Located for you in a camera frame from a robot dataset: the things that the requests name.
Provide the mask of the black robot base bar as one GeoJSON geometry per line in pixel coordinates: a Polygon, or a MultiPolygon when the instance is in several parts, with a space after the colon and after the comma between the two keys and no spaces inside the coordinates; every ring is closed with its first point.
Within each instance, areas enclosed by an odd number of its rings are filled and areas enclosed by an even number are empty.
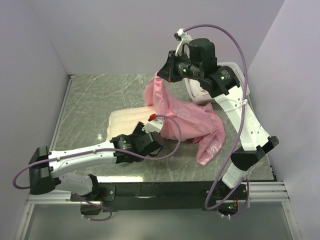
{"type": "Polygon", "coordinates": [[[88,200],[117,211],[205,209],[212,181],[100,182],[88,200]]]}

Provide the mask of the pink pillowcase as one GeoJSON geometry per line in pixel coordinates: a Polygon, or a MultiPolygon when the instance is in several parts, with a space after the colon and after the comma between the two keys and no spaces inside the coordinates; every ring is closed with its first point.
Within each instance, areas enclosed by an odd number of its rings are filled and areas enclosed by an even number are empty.
{"type": "Polygon", "coordinates": [[[180,126],[181,141],[191,140],[198,145],[196,161],[203,167],[219,153],[226,139],[222,119],[212,104],[199,106],[174,97],[165,80],[156,74],[143,92],[144,102],[158,115],[172,117],[180,126]]]}

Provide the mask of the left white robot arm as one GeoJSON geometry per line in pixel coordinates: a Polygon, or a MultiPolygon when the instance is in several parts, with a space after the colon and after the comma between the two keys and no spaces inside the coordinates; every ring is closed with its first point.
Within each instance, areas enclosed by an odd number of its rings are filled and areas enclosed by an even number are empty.
{"type": "Polygon", "coordinates": [[[55,189],[74,192],[88,201],[96,200],[101,192],[97,177],[78,175],[74,171],[94,165],[134,163],[144,157],[156,157],[164,146],[160,131],[162,119],[138,122],[132,134],[121,134],[100,144],[66,151],[49,151],[38,147],[29,164],[30,194],[43,195],[55,189]]]}

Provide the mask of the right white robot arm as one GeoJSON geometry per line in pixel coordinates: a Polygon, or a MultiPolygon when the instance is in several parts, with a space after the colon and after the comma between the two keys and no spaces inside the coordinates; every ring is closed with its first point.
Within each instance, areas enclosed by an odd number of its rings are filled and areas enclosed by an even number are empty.
{"type": "Polygon", "coordinates": [[[232,152],[231,164],[219,187],[221,197],[230,200],[237,194],[236,184],[279,140],[261,126],[248,104],[245,76],[236,63],[218,62],[215,45],[207,38],[178,40],[177,48],[169,51],[158,75],[171,83],[184,81],[196,104],[216,102],[240,133],[241,146],[232,152]]]}

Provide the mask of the cream pillow with bear print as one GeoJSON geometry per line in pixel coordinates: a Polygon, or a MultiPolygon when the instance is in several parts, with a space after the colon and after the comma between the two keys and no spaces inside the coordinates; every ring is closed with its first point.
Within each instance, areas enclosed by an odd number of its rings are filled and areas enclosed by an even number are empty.
{"type": "Polygon", "coordinates": [[[106,139],[111,140],[118,135],[132,134],[139,122],[145,125],[148,122],[150,115],[155,113],[156,111],[153,106],[113,111],[109,115],[106,139]]]}

